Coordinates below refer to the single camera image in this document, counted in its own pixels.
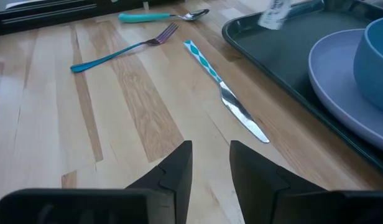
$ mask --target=fork tines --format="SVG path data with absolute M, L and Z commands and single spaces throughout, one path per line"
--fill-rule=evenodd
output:
M 168 40 L 168 38 L 178 29 L 178 25 L 171 23 L 160 35 L 158 35 L 155 39 L 160 42 L 160 44 L 164 43 Z

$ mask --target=dark green tray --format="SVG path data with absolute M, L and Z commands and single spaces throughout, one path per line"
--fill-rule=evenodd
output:
M 229 21 L 222 29 L 224 39 L 383 173 L 383 151 L 337 121 L 316 97 L 308 76 L 309 51 L 318 40 L 340 30 L 365 28 L 383 17 L 383 9 L 359 0 L 305 2 L 292 7 L 280 30 L 257 25 L 260 16 Z

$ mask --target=blue fork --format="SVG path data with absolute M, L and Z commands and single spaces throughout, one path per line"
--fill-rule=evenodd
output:
M 70 67 L 70 70 L 74 73 L 77 73 L 77 72 L 82 72 L 82 71 L 85 71 L 89 68 L 92 68 L 92 67 L 95 67 L 107 60 L 110 60 L 128 50 L 131 50 L 137 46 L 140 46 L 140 45 L 149 45 L 149 46 L 157 46 L 157 45 L 160 45 L 160 44 L 163 44 L 165 41 L 168 40 L 168 38 L 175 32 L 175 30 L 178 29 L 178 25 L 174 24 L 174 23 L 171 23 L 160 35 L 158 35 L 156 38 L 154 39 L 150 39 L 150 40 L 147 40 L 145 42 L 140 42 L 140 43 L 137 43 L 135 45 L 132 45 L 130 47 L 127 47 L 123 50 L 120 50 L 114 54 L 111 54 L 111 55 L 108 55 L 108 56 L 105 56 L 104 58 L 101 58 L 101 59 L 97 59 L 97 60 L 94 60 L 92 62 L 86 62 L 86 63 L 81 63 L 81 64 L 78 64 L 78 65 L 73 65 Z

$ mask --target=spoon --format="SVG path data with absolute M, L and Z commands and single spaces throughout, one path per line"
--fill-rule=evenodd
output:
M 196 19 L 199 19 L 203 17 L 205 14 L 209 13 L 209 9 L 200 9 L 197 11 L 189 12 L 188 14 L 185 14 L 184 16 L 179 15 L 173 15 L 169 13 L 162 13 L 162 14 L 139 14 L 139 15 L 129 15 L 125 13 L 121 13 L 118 15 L 118 19 L 121 22 L 149 22 L 149 21 L 156 21 L 159 19 L 165 19 L 169 17 L 179 17 L 183 19 L 184 21 L 194 21 Z

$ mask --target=knife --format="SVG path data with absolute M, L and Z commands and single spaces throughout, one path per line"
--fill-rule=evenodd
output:
M 203 54 L 198 50 L 196 45 L 191 40 L 186 40 L 184 42 L 186 48 L 190 51 L 190 53 L 197 59 L 198 62 L 207 70 L 207 72 L 214 78 L 215 81 L 219 83 L 222 102 L 225 106 L 232 112 L 235 117 L 253 134 L 257 139 L 259 139 L 263 143 L 269 143 L 268 138 L 262 132 L 262 130 L 255 123 L 251 115 L 247 112 L 247 110 L 242 106 L 237 97 L 233 94 L 233 92 L 229 89 L 229 87 L 224 83 L 224 81 L 219 77 L 219 75 L 215 72 L 213 67 L 208 63 L 208 61 L 204 58 Z

